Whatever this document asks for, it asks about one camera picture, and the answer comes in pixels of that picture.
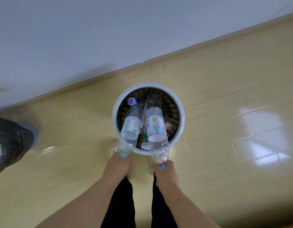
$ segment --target hand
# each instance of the hand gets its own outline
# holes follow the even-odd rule
[[[153,163],[153,170],[155,172],[158,186],[160,192],[164,195],[170,187],[179,188],[179,178],[175,171],[174,163],[169,160],[167,162],[167,168],[162,170],[157,163]]]
[[[133,157],[131,155],[126,158],[122,158],[119,152],[115,152],[106,163],[102,178],[117,187],[129,171],[132,158]]]

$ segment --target black pants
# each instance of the black pants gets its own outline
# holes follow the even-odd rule
[[[153,183],[152,201],[152,228],[177,228],[171,210],[164,201],[164,198],[156,183],[156,176]],[[125,177],[116,188],[108,210],[103,219],[101,228],[126,227],[134,228],[135,207],[133,200],[133,187],[127,177]]]

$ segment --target white wall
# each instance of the white wall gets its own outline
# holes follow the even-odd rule
[[[0,0],[0,107],[292,12],[293,0]]]

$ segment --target plastic water bottle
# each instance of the plastic water bottle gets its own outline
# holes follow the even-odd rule
[[[170,148],[167,139],[167,131],[164,125],[161,110],[162,98],[158,94],[149,94],[146,99],[147,110],[145,112],[148,133],[148,145],[153,160],[165,170],[169,160]]]
[[[126,158],[137,145],[141,120],[143,117],[144,103],[145,99],[141,99],[138,102],[132,101],[131,104],[133,105],[129,108],[129,111],[126,114],[118,142],[120,155],[123,158]]]

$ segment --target floor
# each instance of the floor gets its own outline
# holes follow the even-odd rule
[[[224,227],[293,211],[293,20],[149,65],[5,118],[33,123],[39,142],[0,174],[0,228],[34,227],[102,174],[111,112],[129,86],[169,87],[185,109],[171,148],[183,191]],[[137,227],[151,221],[148,157],[135,155]]]

